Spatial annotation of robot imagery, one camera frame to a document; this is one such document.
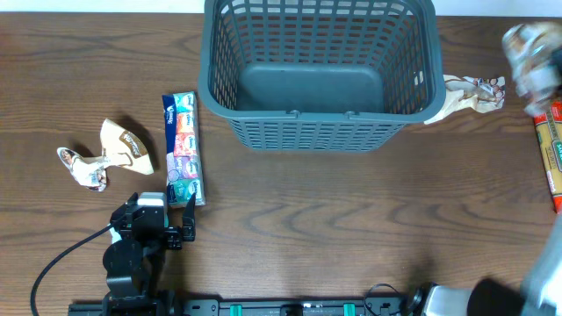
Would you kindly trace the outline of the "San Remo pasta packet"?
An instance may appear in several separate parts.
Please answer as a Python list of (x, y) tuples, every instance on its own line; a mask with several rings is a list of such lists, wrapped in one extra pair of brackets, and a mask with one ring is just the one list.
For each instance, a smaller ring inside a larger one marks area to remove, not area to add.
[(534, 117), (540, 153), (554, 211), (561, 213), (561, 102), (554, 101), (544, 114)]

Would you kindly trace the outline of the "beige brown snack pouch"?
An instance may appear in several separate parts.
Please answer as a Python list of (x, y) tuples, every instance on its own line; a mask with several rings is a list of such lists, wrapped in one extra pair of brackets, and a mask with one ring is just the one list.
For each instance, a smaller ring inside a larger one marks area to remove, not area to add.
[(516, 93), (532, 117), (544, 114), (561, 91), (561, 24), (533, 22), (510, 28), (502, 47)]

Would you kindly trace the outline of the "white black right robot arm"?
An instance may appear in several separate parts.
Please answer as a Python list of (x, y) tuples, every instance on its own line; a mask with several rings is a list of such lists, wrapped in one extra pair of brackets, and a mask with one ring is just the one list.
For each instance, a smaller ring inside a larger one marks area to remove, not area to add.
[(421, 316), (560, 316), (561, 218), (520, 288), (485, 277), (472, 288), (430, 284), (413, 297), (413, 315)]

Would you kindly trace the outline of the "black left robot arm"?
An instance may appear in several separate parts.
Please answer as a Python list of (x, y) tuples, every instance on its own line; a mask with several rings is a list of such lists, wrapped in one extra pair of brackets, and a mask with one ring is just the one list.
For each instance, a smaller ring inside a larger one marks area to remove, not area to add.
[(134, 193), (110, 219), (120, 239), (104, 252), (103, 265), (109, 293), (102, 302), (108, 316), (181, 316), (183, 303), (174, 291), (158, 289), (168, 250), (180, 250), (196, 237), (194, 209), (190, 197), (181, 226), (168, 224), (166, 195)]

